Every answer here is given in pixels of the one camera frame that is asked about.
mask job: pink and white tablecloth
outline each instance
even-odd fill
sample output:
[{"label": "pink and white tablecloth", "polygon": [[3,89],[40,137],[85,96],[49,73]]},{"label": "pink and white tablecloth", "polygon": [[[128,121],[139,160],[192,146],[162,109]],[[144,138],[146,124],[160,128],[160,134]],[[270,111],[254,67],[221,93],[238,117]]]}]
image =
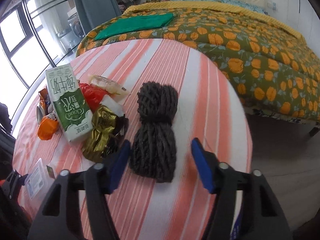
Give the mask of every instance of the pink and white tablecloth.
[{"label": "pink and white tablecloth", "polygon": [[[113,43],[89,50],[71,62],[81,82],[92,74],[123,84],[131,94],[121,103],[129,118],[126,138],[133,142],[140,126],[137,92],[143,82],[170,84],[179,94],[172,129],[177,144],[177,163],[172,183],[157,184],[127,168],[119,188],[107,196],[110,212],[121,240],[200,239],[209,218],[214,195],[202,186],[190,152],[198,137],[207,151],[238,171],[250,169],[252,141],[242,105],[232,86],[204,54],[177,41],[142,39]],[[35,100],[19,132],[13,167],[28,173],[39,158],[62,169],[78,172],[93,163],[70,145],[61,132],[49,141],[37,133]],[[34,210],[22,187],[19,203],[31,217]],[[80,192],[84,236],[92,239],[84,192]]]}]

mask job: bolt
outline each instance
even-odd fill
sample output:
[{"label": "bolt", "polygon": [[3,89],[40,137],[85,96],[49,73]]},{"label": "bolt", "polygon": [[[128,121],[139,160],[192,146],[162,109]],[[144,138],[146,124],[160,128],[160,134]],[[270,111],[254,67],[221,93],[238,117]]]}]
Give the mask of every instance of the bolt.
[{"label": "bolt", "polygon": [[67,176],[67,175],[69,175],[69,171],[68,170],[62,170],[61,172],[60,172],[60,175],[61,176]]},{"label": "bolt", "polygon": [[103,164],[102,164],[102,163],[96,163],[96,164],[93,166],[93,168],[94,168],[95,170],[101,170],[101,169],[103,168]]},{"label": "bolt", "polygon": [[219,163],[219,167],[223,170],[226,170],[227,168],[229,168],[229,165],[227,163]]},{"label": "bolt", "polygon": [[257,176],[257,177],[259,177],[259,176],[262,175],[261,171],[259,171],[259,170],[254,170],[254,171],[253,171],[253,174],[254,174],[255,176]]}]

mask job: wall switch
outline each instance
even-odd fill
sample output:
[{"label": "wall switch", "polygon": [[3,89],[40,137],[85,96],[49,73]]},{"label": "wall switch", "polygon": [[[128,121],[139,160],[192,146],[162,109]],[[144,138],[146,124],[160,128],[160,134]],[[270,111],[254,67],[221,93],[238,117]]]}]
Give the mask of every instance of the wall switch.
[{"label": "wall switch", "polygon": [[271,8],[272,10],[276,10],[276,3],[275,2],[268,2],[268,7]]}]

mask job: red plastic bag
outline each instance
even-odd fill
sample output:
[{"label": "red plastic bag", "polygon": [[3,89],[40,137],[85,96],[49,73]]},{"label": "red plastic bag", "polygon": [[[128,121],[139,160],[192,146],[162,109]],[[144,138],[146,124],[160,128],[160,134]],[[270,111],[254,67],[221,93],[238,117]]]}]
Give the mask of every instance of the red plastic bag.
[{"label": "red plastic bag", "polygon": [[94,113],[105,95],[110,95],[102,88],[92,86],[86,83],[79,83],[85,101],[87,101],[91,111]]}]

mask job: wooden floor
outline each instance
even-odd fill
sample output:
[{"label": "wooden floor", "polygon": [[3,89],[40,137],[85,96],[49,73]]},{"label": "wooden floor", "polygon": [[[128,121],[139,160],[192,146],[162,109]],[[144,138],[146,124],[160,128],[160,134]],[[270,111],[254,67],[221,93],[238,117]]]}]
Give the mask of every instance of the wooden floor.
[{"label": "wooden floor", "polygon": [[310,138],[310,125],[247,116],[253,141],[252,169],[267,178],[296,229],[320,208],[320,132]]}]

